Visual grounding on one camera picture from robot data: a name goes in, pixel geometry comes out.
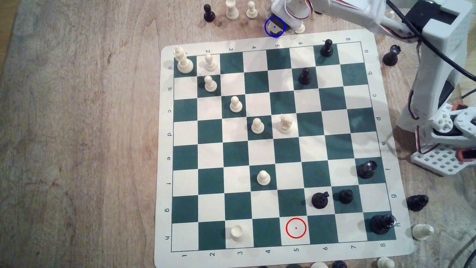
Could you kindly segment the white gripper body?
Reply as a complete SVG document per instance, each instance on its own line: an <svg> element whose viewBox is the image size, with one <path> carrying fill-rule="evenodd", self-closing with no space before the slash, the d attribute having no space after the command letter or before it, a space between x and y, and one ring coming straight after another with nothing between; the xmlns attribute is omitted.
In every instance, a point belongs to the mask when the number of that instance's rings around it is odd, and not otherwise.
<svg viewBox="0 0 476 268"><path fill-rule="evenodd" d="M309 0L274 0L271 11L296 30L313 14L313 7Z"/></svg>

